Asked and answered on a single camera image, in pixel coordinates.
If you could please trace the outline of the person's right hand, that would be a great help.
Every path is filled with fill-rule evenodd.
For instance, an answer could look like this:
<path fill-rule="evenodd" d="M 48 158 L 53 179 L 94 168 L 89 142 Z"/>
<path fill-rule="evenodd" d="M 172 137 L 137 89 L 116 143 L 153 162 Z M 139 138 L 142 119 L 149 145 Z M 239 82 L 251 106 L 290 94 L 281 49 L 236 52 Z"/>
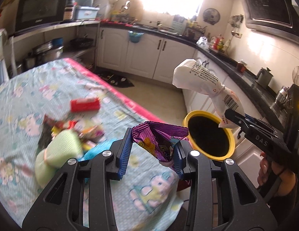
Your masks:
<path fill-rule="evenodd" d="M 259 163 L 260 169 L 257 177 L 259 187 L 263 186 L 267 182 L 271 172 L 271 162 L 268 160 L 267 155 L 264 152 L 261 152 L 260 156 L 262 159 Z"/>

